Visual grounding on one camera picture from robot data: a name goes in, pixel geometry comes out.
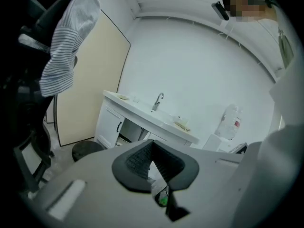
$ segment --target white strip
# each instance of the white strip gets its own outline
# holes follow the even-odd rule
[[[63,221],[67,213],[74,205],[77,198],[85,189],[86,183],[83,180],[75,180],[61,199],[48,211],[49,215]]]

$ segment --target white wall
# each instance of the white wall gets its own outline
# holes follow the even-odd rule
[[[126,36],[127,31],[134,22],[133,13],[126,0],[100,0],[100,7]]]
[[[119,90],[155,102],[159,109],[189,118],[202,148],[231,103],[244,108],[233,144],[263,140],[272,120],[273,80],[245,50],[202,25],[175,19],[141,19],[130,37],[131,49]]]

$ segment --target black stool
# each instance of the black stool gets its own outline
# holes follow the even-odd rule
[[[88,154],[106,150],[107,148],[93,141],[85,140],[74,145],[72,148],[72,157],[76,162]]]

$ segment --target beige door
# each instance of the beige door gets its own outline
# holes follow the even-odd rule
[[[92,138],[103,101],[103,90],[117,92],[130,43],[101,12],[77,53],[73,86],[57,97],[60,145]]]

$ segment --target white ceiling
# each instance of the white ceiling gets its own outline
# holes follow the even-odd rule
[[[236,23],[232,19],[228,23],[223,22],[211,6],[217,1],[222,3],[222,0],[136,0],[140,9],[134,15],[192,20],[225,34],[233,27],[230,36],[251,51],[277,80],[276,71],[283,68],[277,42],[277,23],[267,19],[251,23]]]

